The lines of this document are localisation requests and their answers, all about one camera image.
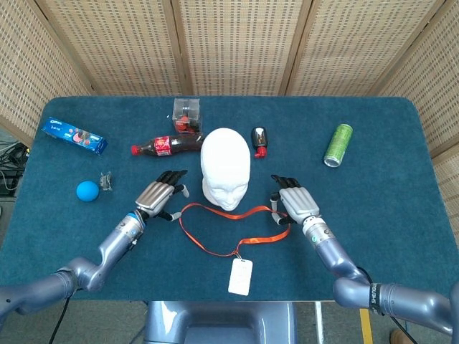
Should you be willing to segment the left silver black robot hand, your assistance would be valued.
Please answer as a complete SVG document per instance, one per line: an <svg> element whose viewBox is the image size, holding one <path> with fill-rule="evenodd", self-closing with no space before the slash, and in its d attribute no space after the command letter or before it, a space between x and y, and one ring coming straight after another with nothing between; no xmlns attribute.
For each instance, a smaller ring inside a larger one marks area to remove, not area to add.
<svg viewBox="0 0 459 344"><path fill-rule="evenodd" d="M184 184L177 184L179 179L188 171L165 171L155 181L150 183L136 199L135 215L142 221L159 217L167 221L175 221L181 217L181 212L170 214L164 211L168 200L178 192L189 197L189 192Z"/></svg>

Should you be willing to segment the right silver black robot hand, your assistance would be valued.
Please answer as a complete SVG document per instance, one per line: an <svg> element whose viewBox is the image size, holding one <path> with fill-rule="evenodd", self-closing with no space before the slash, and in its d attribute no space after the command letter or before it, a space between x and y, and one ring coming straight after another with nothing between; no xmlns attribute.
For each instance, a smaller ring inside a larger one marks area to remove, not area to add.
<svg viewBox="0 0 459 344"><path fill-rule="evenodd" d="M309 194L308 190L301 186L295 178L271 176L280 186L270 196L272 218L277 225L297 223L302 225L310 216L319 215L319 207ZM284 205L287 215L280 215L278 212L278 202Z"/></svg>

